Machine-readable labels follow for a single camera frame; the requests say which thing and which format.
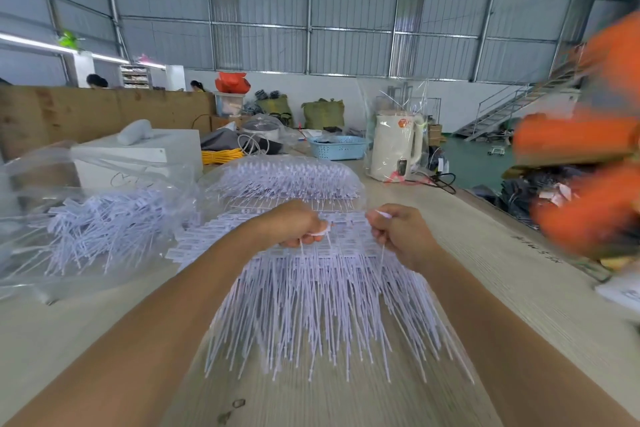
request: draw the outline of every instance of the yellow cord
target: yellow cord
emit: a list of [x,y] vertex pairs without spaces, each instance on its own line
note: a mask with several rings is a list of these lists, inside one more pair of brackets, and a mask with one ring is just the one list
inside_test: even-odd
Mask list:
[[244,157],[242,149],[233,150],[203,150],[202,151],[202,164],[225,164],[234,159]]

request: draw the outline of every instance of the green floor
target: green floor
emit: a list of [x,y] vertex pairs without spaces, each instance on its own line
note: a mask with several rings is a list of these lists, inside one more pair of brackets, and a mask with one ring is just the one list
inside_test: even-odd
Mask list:
[[463,139],[447,137],[442,145],[449,159],[449,171],[456,175],[456,185],[463,189],[484,184],[500,193],[500,175],[513,165],[511,147],[506,147],[504,156],[487,155],[493,147],[502,144],[465,142]]

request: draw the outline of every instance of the kettle handle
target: kettle handle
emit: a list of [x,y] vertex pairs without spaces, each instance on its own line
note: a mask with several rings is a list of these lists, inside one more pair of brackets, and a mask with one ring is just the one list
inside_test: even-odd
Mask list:
[[413,116],[413,153],[409,160],[409,167],[412,167],[422,156],[422,129],[424,128],[424,118],[422,115]]

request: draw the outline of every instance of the warehouse ceiling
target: warehouse ceiling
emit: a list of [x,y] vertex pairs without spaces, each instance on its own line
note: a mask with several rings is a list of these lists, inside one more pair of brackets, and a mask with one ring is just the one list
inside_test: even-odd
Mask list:
[[[2,32],[51,42],[66,28],[92,51],[195,69],[530,83],[636,0],[0,0],[0,7]],[[0,71],[35,57],[0,47],[9,61]],[[47,80],[64,78],[55,56],[38,66]]]

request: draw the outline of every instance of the person's left hand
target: person's left hand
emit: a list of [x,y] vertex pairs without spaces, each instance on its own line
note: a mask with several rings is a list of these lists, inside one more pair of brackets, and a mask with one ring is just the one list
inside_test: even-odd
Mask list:
[[326,221],[320,220],[318,213],[313,211],[311,206],[299,199],[276,206],[267,213],[247,221],[247,224],[251,222],[257,228],[255,233],[264,239],[260,241],[263,250],[278,243],[287,247],[299,246],[300,242],[311,245],[322,240],[323,236],[310,234],[324,232],[328,226]]

